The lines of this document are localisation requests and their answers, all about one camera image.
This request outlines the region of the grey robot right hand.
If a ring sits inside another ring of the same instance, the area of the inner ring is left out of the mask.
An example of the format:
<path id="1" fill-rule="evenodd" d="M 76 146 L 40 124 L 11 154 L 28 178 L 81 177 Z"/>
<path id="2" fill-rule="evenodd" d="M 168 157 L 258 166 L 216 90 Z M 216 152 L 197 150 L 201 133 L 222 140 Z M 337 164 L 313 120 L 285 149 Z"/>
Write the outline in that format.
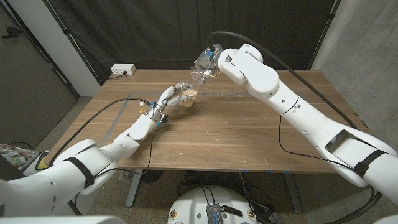
<path id="1" fill-rule="evenodd" d="M 198 71 L 198 81 L 205 84 L 215 77 L 219 72 L 218 58 L 223 48 L 220 44 L 213 44 L 213 50 L 206 48 L 194 61 L 194 68 Z"/>

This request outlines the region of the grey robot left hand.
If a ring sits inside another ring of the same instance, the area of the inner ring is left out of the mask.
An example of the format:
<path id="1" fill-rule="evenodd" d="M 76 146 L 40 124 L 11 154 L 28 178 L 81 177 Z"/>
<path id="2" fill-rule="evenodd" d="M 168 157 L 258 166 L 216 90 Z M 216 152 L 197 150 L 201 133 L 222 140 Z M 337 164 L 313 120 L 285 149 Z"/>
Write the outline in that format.
<path id="1" fill-rule="evenodd" d="M 192 83 L 180 82 L 168 87 L 148 111 L 148 117 L 154 122 L 160 121 L 166 107 L 176 106 L 180 103 L 189 105 L 193 103 L 197 91 Z"/>

